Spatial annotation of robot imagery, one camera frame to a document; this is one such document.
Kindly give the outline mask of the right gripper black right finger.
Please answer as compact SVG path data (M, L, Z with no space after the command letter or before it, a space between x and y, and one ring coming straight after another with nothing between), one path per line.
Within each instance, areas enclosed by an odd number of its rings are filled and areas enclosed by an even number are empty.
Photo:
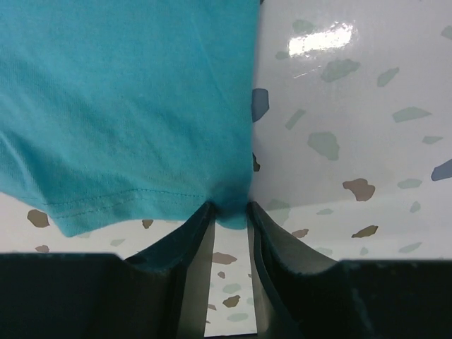
M259 338L450 338L451 262L341 260L247 207Z

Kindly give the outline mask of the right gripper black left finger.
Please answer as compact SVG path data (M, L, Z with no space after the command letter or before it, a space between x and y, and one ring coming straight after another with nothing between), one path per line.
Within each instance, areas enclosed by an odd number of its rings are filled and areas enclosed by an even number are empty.
M114 254L1 256L2 338L202 338L215 208L121 259Z

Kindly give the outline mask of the turquoise t shirt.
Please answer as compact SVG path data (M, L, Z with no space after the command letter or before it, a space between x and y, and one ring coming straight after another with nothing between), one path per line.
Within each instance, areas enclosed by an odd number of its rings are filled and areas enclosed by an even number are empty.
M257 1L2 1L1 191L72 237L186 220L240 230Z

